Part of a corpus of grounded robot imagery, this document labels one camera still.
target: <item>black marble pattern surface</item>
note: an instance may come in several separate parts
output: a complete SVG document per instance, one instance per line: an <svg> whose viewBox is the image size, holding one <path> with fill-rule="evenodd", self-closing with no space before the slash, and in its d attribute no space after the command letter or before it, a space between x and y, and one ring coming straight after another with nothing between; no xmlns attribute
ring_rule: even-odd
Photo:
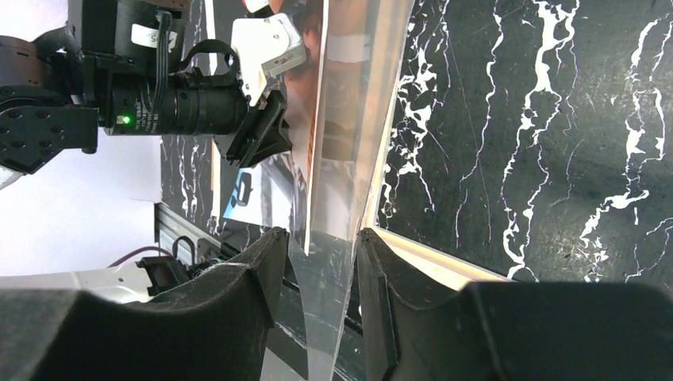
<svg viewBox="0 0 673 381"><path fill-rule="evenodd" d="M379 224L518 280L673 289L673 3L417 0Z"/></svg>

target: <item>white label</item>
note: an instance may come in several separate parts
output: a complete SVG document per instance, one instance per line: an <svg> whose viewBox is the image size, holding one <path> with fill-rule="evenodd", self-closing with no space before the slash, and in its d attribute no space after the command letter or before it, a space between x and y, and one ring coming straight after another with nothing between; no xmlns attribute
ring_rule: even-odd
<svg viewBox="0 0 673 381"><path fill-rule="evenodd" d="M172 52L178 40L178 33L171 32L168 37L168 51ZM143 25L133 24L131 27L131 42L136 45L156 49L159 44L159 31Z"/></svg>

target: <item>clear plastic film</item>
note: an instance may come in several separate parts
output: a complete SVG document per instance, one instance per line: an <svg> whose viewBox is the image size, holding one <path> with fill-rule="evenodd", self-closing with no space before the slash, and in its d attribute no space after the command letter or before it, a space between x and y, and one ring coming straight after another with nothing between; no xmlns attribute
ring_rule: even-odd
<svg viewBox="0 0 673 381"><path fill-rule="evenodd" d="M412 0L325 0L308 233L293 232L310 380L331 380Z"/></svg>

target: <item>black cable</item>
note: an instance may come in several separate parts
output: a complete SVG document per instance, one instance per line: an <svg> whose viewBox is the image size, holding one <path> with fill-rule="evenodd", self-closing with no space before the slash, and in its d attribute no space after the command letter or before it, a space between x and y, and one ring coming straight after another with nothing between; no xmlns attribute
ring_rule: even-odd
<svg viewBox="0 0 673 381"><path fill-rule="evenodd" d="M175 241L173 241L173 256L176 260L178 259L180 241L184 241L187 246L189 246L191 252L191 265L194 266L196 264L196 246L194 245L194 242L187 236L178 237Z"/></svg>
<svg viewBox="0 0 673 381"><path fill-rule="evenodd" d="M126 254L126 255L123 256L122 258L120 258L120 259L118 259L118 260L115 260L115 261L114 261L110 266L108 266L108 267L116 267L116 266L119 266L120 264L123 264L124 262L126 262L127 260L130 260L130 259L133 258L134 256L137 256L138 254L141 254L141 253L143 253L143 252L152 252L152 251L156 251L156 252L158 252L159 254L166 254L167 256L172 256L171 253L170 253L168 250L166 250L165 248L157 248L156 246L145 246L144 248L139 248L139 249L137 249L137 250L133 250L132 252L130 252L129 254Z"/></svg>
<svg viewBox="0 0 673 381"><path fill-rule="evenodd" d="M156 83L152 102L148 100L145 104L145 108L150 114L159 113L163 95L168 88L168 47L171 39L173 15L171 12L160 10L156 13L156 19L159 21L159 39L156 44Z"/></svg>
<svg viewBox="0 0 673 381"><path fill-rule="evenodd" d="M196 44L190 51L187 53L187 56L184 60L180 61L178 66L179 70L186 70L192 59L200 53L219 53L225 57L225 62L229 66L229 71L223 75L211 75L210 81L216 87L227 87L231 86L237 82L236 76L240 72L240 61L238 60L238 55L236 51L233 50L231 45L220 40L203 40Z"/></svg>

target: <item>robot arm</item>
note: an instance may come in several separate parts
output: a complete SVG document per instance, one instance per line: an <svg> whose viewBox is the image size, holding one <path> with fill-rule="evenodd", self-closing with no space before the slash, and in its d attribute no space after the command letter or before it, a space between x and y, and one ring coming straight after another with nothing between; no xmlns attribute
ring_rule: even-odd
<svg viewBox="0 0 673 381"><path fill-rule="evenodd" d="M69 0L68 23L33 42L0 37L0 190L64 149L92 154L113 136L231 136L219 149L239 167L291 149L287 104L267 79L306 50L287 15L249 1L233 42L204 40L184 60L190 0ZM229 70L189 68L199 53Z"/></svg>

